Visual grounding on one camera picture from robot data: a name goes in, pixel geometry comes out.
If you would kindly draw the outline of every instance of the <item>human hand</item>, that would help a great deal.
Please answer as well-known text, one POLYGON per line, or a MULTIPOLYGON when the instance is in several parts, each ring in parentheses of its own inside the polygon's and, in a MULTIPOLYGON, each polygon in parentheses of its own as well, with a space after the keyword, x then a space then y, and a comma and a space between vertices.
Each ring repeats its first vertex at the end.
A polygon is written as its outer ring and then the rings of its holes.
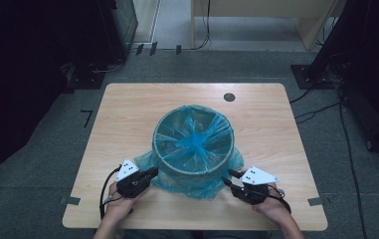
MULTIPOLYGON (((269 185, 270 195, 277 198, 281 198, 282 196, 280 195, 280 193, 276 191, 277 185, 275 183, 270 183, 269 185)), ((281 202, 269 197, 267 197, 263 203, 252 206, 252 210, 258 213, 263 213, 270 219, 270 221, 272 221, 275 224, 279 224, 282 222, 283 219, 291 217, 290 213, 287 211, 287 209, 281 202)))
POLYGON ((111 201, 107 204, 105 211, 105 217, 112 220, 117 227, 124 217, 126 217, 130 210, 134 207, 136 201, 145 195, 149 190, 146 188, 143 192, 137 195, 135 198, 121 197, 116 191, 116 182, 112 183, 108 189, 108 195, 112 195, 111 201))
POLYGON ((108 189, 108 195, 112 195, 112 199, 107 205, 105 216, 94 235, 94 239, 113 238, 118 226, 135 206, 136 201, 145 195, 148 190, 149 187, 135 198, 125 198, 121 197, 116 191, 116 182, 112 183, 108 189))

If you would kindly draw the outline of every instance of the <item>cable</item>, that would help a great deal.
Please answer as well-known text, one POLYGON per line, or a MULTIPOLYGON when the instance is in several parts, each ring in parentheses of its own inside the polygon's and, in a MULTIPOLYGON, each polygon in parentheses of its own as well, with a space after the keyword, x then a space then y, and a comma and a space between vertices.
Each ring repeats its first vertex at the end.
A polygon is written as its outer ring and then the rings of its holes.
POLYGON ((307 118, 307 119, 304 119, 304 120, 302 120, 302 121, 297 121, 296 123, 297 123, 297 124, 300 124, 300 123, 303 123, 303 122, 305 122, 305 121, 308 121, 308 120, 312 119, 317 113, 320 113, 320 112, 326 111, 326 110, 328 110, 328 109, 330 109, 330 108, 333 108, 333 107, 335 107, 335 106, 337 106, 337 105, 339 105, 339 104, 341 104, 341 102, 338 102, 338 103, 332 104, 332 105, 327 106, 327 107, 323 107, 323 108, 321 108, 321 109, 319 109, 319 110, 317 110, 317 111, 313 111, 313 112, 309 112, 309 113, 305 113, 305 114, 302 114, 302 115, 300 115, 300 116, 297 116, 297 117, 295 117, 295 119, 298 119, 298 118, 301 118, 301 117, 304 117, 304 116, 307 116, 307 115, 312 114, 311 117, 309 117, 309 118, 307 118))
POLYGON ((353 175, 353 181, 354 181, 354 186, 356 189, 356 195, 357 195, 357 206, 359 210, 359 216, 360 216, 360 223, 362 225, 362 233, 363 233, 363 238, 367 239, 367 233, 366 233, 366 228, 365 228, 365 221, 363 219, 363 211, 362 211, 362 199, 360 196, 360 190, 359 190, 359 184, 357 182, 357 177, 356 177, 356 172, 354 170, 354 163, 353 163, 353 156, 351 152, 351 145, 350 145, 350 138, 347 132, 347 128, 344 122, 344 117, 343 117, 343 110, 342 110, 342 104, 339 105, 339 112, 340 112, 340 119, 341 119, 341 124, 343 126, 343 131, 344 135, 347 141, 347 149, 348 149, 348 157, 349 157, 349 162, 350 162, 350 169, 351 169, 351 174, 353 175))
POLYGON ((104 211, 104 206, 109 203, 110 201, 115 201, 115 200, 118 200, 120 199, 121 197, 117 198, 117 199, 114 199, 114 200, 109 200, 107 202, 103 202, 102 201, 102 198, 104 196, 104 192, 105 192, 105 188, 107 187, 107 184, 110 180, 110 178, 112 177, 113 174, 115 174, 116 172, 118 172, 120 170, 120 167, 116 168, 115 170, 113 170, 107 177, 107 179, 105 180, 104 182, 104 185, 102 186, 102 190, 101 190, 101 196, 99 197, 99 216, 101 219, 104 218, 104 215, 105 215, 105 211, 104 211))
POLYGON ((119 67, 121 67, 121 65, 123 65, 123 62, 124 61, 120 61, 120 64, 113 68, 113 69, 109 69, 109 70, 105 70, 105 71, 99 71, 99 70, 95 70, 93 71, 93 73, 110 73, 110 72, 114 72, 115 70, 117 70, 119 67))
MULTIPOLYGON (((316 79, 318 79, 318 78, 320 78, 324 73, 326 73, 326 71, 323 71, 323 72, 321 72, 317 77, 316 77, 316 79)), ((291 100, 289 103, 290 104, 293 104, 293 103, 295 103, 295 102, 297 102, 297 101, 299 101, 299 100, 301 100, 301 99, 303 99, 315 86, 318 86, 318 85, 320 85, 320 84, 327 84, 327 83, 317 83, 316 82, 316 79, 314 79, 313 81, 312 81, 312 84, 310 85, 310 87, 307 89, 307 91, 305 92, 305 93, 303 93, 303 95, 301 95, 300 97, 298 97, 298 98, 296 98, 296 99, 294 99, 294 100, 291 100)))
POLYGON ((202 18, 202 21, 204 22, 204 26, 207 29, 207 36, 205 36, 204 42, 201 44, 201 46, 197 48, 191 48, 190 50, 199 50, 207 45, 208 42, 211 42, 210 39, 210 10, 211 10, 211 0, 208 0, 208 9, 207 9, 207 23, 205 24, 205 18, 202 18))

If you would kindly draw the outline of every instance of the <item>teal plastic bag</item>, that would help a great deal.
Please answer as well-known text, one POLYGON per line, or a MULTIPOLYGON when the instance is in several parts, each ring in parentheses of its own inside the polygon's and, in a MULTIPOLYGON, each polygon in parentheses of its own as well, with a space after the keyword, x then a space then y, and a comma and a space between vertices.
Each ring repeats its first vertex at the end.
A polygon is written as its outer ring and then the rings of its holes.
POLYGON ((152 150, 134 159, 141 170, 158 167, 154 186, 197 199, 212 199, 223 186, 228 169, 239 169, 243 158, 234 147, 229 121, 212 109, 183 106, 157 125, 152 150))

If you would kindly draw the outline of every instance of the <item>black tape mark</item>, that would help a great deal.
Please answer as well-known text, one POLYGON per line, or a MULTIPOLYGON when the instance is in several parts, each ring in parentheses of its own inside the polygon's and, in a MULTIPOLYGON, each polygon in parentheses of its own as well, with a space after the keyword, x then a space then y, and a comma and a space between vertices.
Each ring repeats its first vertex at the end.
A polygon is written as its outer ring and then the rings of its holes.
POLYGON ((136 55, 139 55, 142 53, 142 49, 143 49, 143 44, 139 45, 139 47, 137 47, 137 50, 136 50, 136 55))
POLYGON ((155 54, 155 51, 157 51, 157 44, 158 42, 154 42, 151 47, 151 52, 149 53, 149 56, 152 56, 155 54))
POLYGON ((309 198, 307 199, 309 202, 309 206, 316 206, 316 205, 322 205, 322 199, 320 197, 315 197, 315 198, 309 198))
POLYGON ((80 202, 81 202, 81 199, 77 197, 62 197, 59 201, 60 204, 72 204, 72 205, 79 205, 80 202))
POLYGON ((84 127, 87 127, 88 123, 90 122, 91 116, 93 115, 93 111, 84 111, 84 110, 81 110, 81 112, 82 113, 89 113, 88 117, 87 117, 87 121, 85 122, 85 125, 84 125, 84 127))
POLYGON ((182 46, 177 45, 176 46, 176 55, 180 55, 180 53, 182 53, 182 46))

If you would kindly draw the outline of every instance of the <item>hole in table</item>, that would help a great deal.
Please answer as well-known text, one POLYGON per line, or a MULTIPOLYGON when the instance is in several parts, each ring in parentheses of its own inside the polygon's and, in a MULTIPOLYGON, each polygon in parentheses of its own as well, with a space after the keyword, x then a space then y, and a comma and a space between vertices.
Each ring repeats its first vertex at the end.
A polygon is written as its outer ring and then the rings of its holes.
POLYGON ((231 93, 225 93, 224 94, 224 100, 226 102, 233 102, 235 99, 236 99, 235 95, 233 95, 231 93))

